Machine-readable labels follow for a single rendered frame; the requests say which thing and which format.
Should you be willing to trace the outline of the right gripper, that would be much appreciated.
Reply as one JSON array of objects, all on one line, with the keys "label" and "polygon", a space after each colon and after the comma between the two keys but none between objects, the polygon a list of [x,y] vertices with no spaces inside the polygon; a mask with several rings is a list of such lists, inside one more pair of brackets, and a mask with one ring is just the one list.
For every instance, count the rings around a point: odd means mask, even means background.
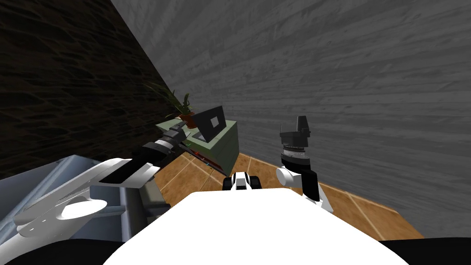
[{"label": "right gripper", "polygon": [[304,152],[304,149],[309,146],[310,128],[307,117],[305,115],[298,116],[296,125],[297,131],[283,132],[283,123],[280,123],[280,138],[283,150]]}]

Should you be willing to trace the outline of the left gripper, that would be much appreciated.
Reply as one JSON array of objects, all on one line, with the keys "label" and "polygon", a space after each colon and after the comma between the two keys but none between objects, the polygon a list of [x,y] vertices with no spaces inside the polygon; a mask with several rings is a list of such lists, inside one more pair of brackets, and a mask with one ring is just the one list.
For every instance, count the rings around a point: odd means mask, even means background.
[{"label": "left gripper", "polygon": [[167,132],[166,136],[173,139],[177,144],[187,139],[189,133],[183,130],[183,127],[187,125],[186,121],[181,121],[178,124],[172,126]]}]

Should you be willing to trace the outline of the green cabinet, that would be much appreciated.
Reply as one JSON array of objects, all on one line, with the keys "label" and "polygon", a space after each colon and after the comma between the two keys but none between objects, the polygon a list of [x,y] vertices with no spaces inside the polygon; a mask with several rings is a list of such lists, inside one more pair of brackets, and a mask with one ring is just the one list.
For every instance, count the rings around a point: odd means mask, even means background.
[{"label": "green cabinet", "polygon": [[230,176],[239,155],[238,128],[236,121],[225,118],[223,107],[211,104],[209,109],[194,108],[189,93],[179,100],[174,91],[159,84],[145,86],[176,109],[169,115],[170,120],[157,127],[166,132],[180,125],[187,135],[180,147],[224,176]]}]

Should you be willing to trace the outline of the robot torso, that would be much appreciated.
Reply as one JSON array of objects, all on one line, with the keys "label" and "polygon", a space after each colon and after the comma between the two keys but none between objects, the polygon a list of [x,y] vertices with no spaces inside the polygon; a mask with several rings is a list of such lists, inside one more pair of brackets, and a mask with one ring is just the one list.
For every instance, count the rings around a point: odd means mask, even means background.
[{"label": "robot torso", "polygon": [[103,265],[408,265],[286,188],[194,192]]}]

